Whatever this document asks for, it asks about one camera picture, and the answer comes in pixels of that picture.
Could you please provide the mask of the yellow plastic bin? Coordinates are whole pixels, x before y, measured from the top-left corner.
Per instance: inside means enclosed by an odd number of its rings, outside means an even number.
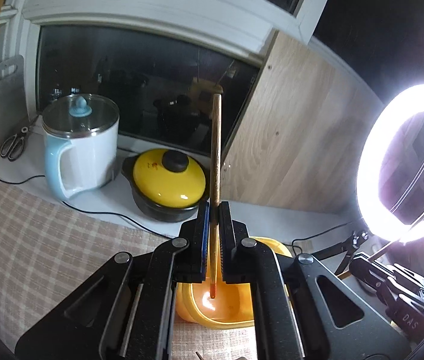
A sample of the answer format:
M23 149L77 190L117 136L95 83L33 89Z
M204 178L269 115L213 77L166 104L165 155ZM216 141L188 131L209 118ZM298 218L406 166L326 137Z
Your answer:
M211 298L208 276L202 283L177 283L175 310L181 319L209 329L254 326L250 284L226 284L221 273L215 298Z

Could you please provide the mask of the red wooden chopstick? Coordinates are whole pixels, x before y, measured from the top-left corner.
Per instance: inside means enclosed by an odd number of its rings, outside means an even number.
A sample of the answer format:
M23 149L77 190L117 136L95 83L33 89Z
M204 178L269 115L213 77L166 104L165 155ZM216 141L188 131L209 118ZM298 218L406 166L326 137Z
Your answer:
M219 273L219 204L220 204L220 171L221 171L221 122L222 122L222 95L213 96L212 128L211 128L211 226L210 226L210 252L211 252L211 286L212 299L217 295L217 282Z

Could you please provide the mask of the black tripod stand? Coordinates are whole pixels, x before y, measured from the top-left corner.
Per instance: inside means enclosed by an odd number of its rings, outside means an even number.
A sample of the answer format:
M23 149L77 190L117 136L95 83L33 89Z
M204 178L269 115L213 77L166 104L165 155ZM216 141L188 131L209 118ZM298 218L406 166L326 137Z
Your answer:
M338 268L335 270L335 275L340 275L348 267L349 262L360 246L369 238L369 232L365 229L354 230L352 234L342 242L336 243L323 250L313 252L312 255L319 261L344 254Z

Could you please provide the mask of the plaid pink table mat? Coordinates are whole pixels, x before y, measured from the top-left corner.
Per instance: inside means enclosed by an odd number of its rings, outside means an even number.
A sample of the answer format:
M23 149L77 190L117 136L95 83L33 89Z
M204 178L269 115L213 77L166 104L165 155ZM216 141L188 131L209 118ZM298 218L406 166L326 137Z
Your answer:
M145 254L163 241L0 182L0 340L13 350L114 254Z

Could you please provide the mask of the yellow lid black pot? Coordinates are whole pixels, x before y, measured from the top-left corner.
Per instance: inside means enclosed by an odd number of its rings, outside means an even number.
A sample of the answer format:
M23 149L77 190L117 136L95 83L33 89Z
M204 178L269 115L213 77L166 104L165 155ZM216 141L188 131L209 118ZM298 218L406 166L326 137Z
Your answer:
M140 211L161 222L190 218L209 197L205 168L178 150L152 149L127 157L121 173Z

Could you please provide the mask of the light wood panel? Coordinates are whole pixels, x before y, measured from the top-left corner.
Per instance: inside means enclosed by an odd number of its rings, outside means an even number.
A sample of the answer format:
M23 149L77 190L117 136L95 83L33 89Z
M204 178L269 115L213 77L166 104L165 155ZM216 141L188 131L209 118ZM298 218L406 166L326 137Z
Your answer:
M383 102L321 43L276 31L222 163L221 197L336 213Z

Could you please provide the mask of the white blue electric kettle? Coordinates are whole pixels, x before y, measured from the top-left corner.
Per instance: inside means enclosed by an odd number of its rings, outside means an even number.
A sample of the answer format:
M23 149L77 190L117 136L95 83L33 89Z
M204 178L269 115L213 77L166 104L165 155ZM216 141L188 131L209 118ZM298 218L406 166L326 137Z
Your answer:
M118 106L97 94L71 94L44 109L44 174L56 199L67 201L114 179L118 124Z

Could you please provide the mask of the grey cutting board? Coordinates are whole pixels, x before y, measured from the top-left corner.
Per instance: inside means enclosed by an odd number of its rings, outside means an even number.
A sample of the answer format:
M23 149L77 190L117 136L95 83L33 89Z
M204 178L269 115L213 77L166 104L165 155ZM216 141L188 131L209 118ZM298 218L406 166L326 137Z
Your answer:
M27 121L23 57L0 62L0 146Z

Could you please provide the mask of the black handled scissors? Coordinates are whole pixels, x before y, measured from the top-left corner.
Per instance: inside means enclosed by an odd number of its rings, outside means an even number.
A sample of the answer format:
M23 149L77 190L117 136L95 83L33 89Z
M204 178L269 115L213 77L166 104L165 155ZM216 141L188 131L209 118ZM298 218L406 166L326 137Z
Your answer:
M38 115L2 143L0 148L0 156L2 158L14 162L22 155L26 148L27 137L34 127L36 120L38 120Z

